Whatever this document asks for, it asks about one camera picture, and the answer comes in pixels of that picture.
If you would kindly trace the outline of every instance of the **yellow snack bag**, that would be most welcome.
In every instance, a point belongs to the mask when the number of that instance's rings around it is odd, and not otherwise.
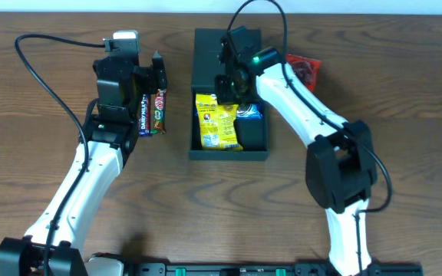
[[[197,94],[200,141],[205,150],[243,150],[236,139],[233,122],[238,104],[218,105],[215,94]]]

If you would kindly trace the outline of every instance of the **chips bag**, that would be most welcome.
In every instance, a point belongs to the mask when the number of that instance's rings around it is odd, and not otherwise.
[[[292,54],[287,54],[285,59],[291,65],[298,79],[306,86],[306,88],[308,88],[308,90],[313,92],[316,85],[318,68],[322,62]]]
[[[238,104],[218,105],[215,94],[197,94],[196,107],[203,149],[243,150],[238,144],[233,126]]]

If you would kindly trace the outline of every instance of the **wooden table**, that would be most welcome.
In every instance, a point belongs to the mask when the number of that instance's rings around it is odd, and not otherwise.
[[[39,32],[98,43],[140,32],[142,64],[164,56],[164,136],[140,139],[108,190],[84,246],[172,262],[292,262],[326,258],[325,213],[305,184],[305,147],[272,111],[264,163],[192,162],[190,78],[194,28],[225,28],[231,15],[0,13],[0,242],[19,238],[61,184],[75,126],[18,59],[18,35]],[[323,61],[316,95],[368,123],[394,181],[386,212],[368,217],[368,248],[381,261],[419,261],[442,275],[442,17],[289,15],[289,52]],[[244,15],[263,44],[280,47],[278,15]],[[97,96],[91,64],[103,50],[33,40],[35,70],[83,119]],[[371,205],[384,199],[383,178]]]

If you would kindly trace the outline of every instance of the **black tray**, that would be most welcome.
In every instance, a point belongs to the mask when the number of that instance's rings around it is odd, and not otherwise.
[[[249,30],[252,39],[259,46],[262,44],[260,30]],[[238,142],[243,151],[203,150],[200,142],[199,118],[196,112],[196,94],[214,94],[214,79],[224,74],[224,65],[219,64],[218,54],[221,52],[221,37],[226,29],[197,28],[193,55],[192,74],[192,129],[190,137],[189,158],[192,160],[238,160],[265,161],[269,156],[269,136],[267,104],[261,102],[261,120],[235,120]]]

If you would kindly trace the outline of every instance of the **red snack bag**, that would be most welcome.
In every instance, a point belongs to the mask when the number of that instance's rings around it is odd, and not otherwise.
[[[316,85],[318,68],[322,62],[292,54],[287,54],[285,59],[291,65],[298,79],[306,86],[306,88],[308,88],[308,90],[313,92]]]

